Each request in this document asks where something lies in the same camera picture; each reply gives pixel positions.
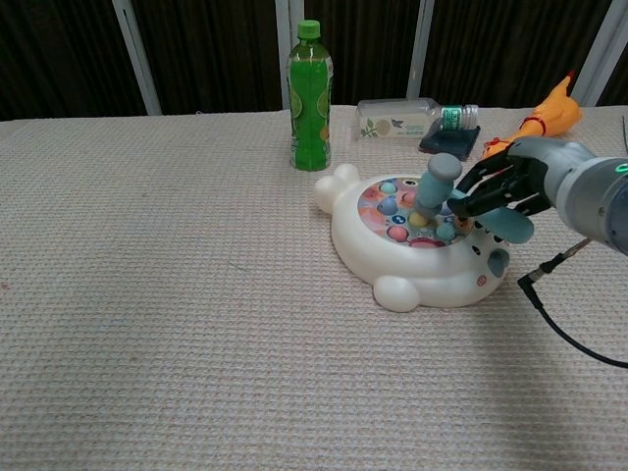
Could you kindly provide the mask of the right black grey robot hand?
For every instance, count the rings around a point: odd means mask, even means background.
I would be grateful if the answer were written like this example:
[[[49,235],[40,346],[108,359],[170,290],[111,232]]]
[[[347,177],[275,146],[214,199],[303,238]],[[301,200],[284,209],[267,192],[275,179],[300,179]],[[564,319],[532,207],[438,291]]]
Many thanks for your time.
[[[475,164],[456,187],[465,195],[447,204],[462,219],[479,217],[513,202],[518,212],[533,215],[555,204],[567,174],[595,158],[579,142],[520,137]]]

